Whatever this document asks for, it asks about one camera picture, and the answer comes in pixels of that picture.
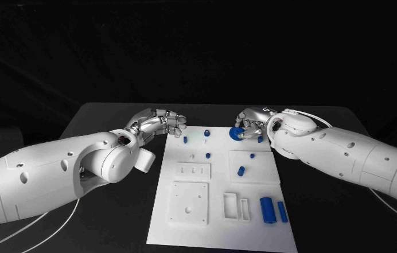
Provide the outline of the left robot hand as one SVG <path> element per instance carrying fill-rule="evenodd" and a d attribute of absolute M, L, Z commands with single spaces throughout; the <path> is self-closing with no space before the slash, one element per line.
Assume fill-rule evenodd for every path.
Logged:
<path fill-rule="evenodd" d="M 179 138 L 186 129 L 186 117 L 170 110 L 147 108 L 131 117 L 124 129 L 137 137 L 138 146 L 144 146 L 155 135 Z"/>

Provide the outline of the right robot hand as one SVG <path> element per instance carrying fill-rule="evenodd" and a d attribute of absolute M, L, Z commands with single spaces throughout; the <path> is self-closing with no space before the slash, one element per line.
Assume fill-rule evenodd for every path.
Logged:
<path fill-rule="evenodd" d="M 235 118 L 235 125 L 229 131 L 230 138 L 241 141 L 265 135 L 269 118 L 275 114 L 277 111 L 267 107 L 245 108 Z"/>

